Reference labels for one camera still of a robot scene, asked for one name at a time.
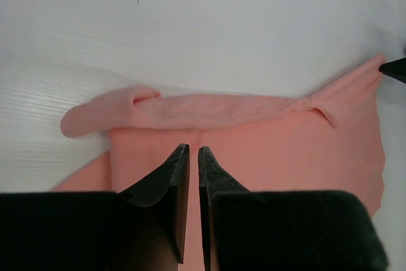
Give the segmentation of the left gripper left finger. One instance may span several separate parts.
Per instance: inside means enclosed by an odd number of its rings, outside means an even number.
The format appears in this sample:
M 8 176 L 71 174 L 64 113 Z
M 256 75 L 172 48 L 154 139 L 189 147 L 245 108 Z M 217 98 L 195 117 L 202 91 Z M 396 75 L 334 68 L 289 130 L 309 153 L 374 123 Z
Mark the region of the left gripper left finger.
M 190 148 L 179 145 L 158 168 L 119 193 L 118 264 L 182 264 Z

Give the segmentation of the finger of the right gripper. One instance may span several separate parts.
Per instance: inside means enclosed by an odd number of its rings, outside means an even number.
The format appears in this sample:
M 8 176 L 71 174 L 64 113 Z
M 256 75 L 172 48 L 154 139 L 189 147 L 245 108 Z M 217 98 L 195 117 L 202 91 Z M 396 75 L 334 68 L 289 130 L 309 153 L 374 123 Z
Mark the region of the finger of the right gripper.
M 406 83 L 406 58 L 401 58 L 380 66 L 379 71 L 397 81 Z

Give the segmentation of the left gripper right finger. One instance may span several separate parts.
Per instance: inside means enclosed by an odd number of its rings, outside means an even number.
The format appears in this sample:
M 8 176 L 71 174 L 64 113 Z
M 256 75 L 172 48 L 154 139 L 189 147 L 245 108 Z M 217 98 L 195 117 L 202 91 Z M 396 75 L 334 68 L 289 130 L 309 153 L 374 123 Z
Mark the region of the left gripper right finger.
M 252 193 L 223 169 L 209 147 L 198 153 L 205 270 L 247 270 Z

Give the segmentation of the pink t shirt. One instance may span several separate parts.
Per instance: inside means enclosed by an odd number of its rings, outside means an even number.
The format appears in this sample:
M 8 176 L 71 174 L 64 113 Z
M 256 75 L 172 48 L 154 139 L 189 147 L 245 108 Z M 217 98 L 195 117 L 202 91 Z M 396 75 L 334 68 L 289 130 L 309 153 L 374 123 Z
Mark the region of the pink t shirt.
M 58 191 L 123 191 L 190 147 L 190 190 L 182 270 L 203 270 L 197 152 L 209 147 L 249 190 L 345 190 L 370 215 L 381 207 L 385 154 L 376 91 L 377 55 L 304 98 L 192 94 L 163 97 L 130 86 L 70 109 L 69 138 L 104 131 L 109 150 L 61 182 Z

